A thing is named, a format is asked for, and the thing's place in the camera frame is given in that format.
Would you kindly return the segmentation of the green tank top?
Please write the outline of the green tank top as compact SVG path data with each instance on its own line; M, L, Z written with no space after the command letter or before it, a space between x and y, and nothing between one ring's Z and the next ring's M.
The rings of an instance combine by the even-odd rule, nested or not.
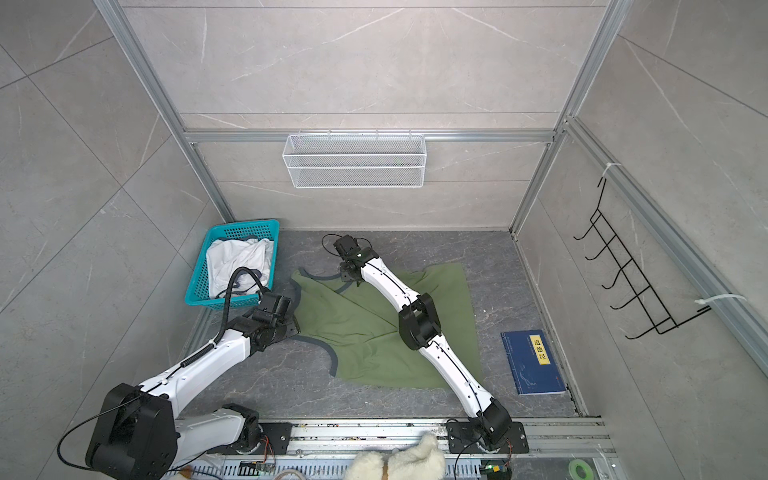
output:
M398 270L410 288L436 303L442 331L473 377L484 380L469 285L458 263L422 271ZM446 381L398 332L398 313L368 283L345 282L336 274L291 275L298 295L295 318L302 340L322 347L331 358L330 375L352 383L390 388L444 388Z

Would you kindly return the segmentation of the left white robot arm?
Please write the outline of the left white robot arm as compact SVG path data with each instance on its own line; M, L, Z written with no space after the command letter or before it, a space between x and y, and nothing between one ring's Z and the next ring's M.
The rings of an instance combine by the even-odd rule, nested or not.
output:
M180 414L230 368L298 334L291 301L267 292L225 327L221 337L168 370L106 395L85 454L88 468L114 479L160 479L217 448L249 454L263 446L259 415L247 407L229 403L203 416Z

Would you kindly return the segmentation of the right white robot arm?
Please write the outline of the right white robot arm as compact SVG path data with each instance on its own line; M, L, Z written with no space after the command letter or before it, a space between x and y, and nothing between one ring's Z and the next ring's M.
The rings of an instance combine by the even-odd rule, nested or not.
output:
M341 259L341 276L366 282L386 298L398 313L398 332L404 344L426 358L459 399L467 419L446 422L447 433L456 441L449 450L458 455L470 449L528 453L523 424L512 419L459 359L443 334L433 298L407 286L370 244L360 245L357 237L338 235L333 246Z

